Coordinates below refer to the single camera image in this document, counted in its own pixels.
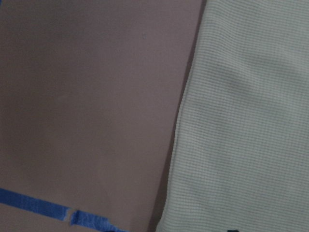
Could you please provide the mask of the olive green long-sleeve shirt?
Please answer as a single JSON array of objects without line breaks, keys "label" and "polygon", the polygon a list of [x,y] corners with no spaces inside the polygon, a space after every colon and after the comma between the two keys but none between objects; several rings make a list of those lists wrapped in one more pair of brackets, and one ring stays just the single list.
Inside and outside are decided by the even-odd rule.
[{"label": "olive green long-sleeve shirt", "polygon": [[207,1],[156,229],[308,231],[308,1]]}]

